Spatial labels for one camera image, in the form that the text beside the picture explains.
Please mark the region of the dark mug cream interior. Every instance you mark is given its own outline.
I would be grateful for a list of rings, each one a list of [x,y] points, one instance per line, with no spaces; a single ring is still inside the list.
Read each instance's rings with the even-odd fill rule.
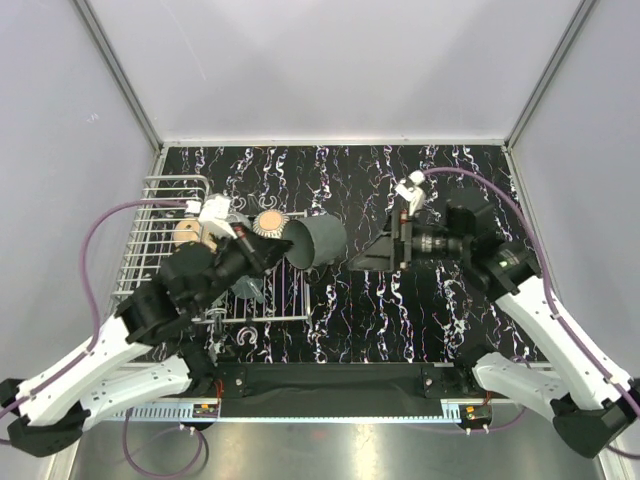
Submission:
[[[263,294],[263,280],[250,276],[241,277],[232,287],[233,294],[243,300],[255,300],[263,303],[265,300]]]

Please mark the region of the tan ceramic mug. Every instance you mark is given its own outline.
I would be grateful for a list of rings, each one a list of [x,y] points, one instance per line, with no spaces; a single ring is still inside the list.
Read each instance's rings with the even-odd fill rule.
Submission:
[[[199,242],[212,251],[217,250],[214,235],[194,218],[181,220],[173,230],[172,238],[176,247],[189,242]]]

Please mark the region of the ribbed grey mug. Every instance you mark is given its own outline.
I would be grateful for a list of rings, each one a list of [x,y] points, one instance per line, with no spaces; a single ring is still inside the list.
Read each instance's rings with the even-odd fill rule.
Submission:
[[[262,237],[279,239],[289,221],[290,217],[279,210],[265,210],[254,218],[252,230]]]

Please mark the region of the dark green cup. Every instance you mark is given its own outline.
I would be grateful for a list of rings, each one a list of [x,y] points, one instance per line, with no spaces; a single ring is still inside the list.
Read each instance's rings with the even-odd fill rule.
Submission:
[[[347,232],[342,221],[324,214],[290,220],[282,232],[282,240],[292,246],[285,258],[300,271],[329,267],[347,252]]]

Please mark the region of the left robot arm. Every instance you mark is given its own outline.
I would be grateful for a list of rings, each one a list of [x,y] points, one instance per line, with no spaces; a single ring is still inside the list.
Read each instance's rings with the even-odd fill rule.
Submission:
[[[114,414],[159,397],[209,394],[215,368],[200,345],[184,346],[156,367],[117,380],[110,374],[154,347],[173,342],[195,317],[244,276],[275,267],[292,248],[242,227],[216,251],[186,242],[122,301],[98,333],[41,374],[1,383],[1,405],[13,413],[5,444],[33,457],[58,453]]]

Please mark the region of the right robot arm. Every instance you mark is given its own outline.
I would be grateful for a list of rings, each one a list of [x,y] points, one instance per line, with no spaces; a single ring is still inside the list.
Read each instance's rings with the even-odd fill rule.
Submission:
[[[454,362],[458,393],[475,397],[484,390],[525,406],[585,458],[596,457],[638,419],[630,405],[639,398],[638,380],[611,363],[545,293],[535,256],[497,232],[490,202],[451,199],[441,225],[394,211],[350,267],[395,272],[426,260],[456,262],[468,283],[525,330],[556,372],[517,366],[478,345]]]

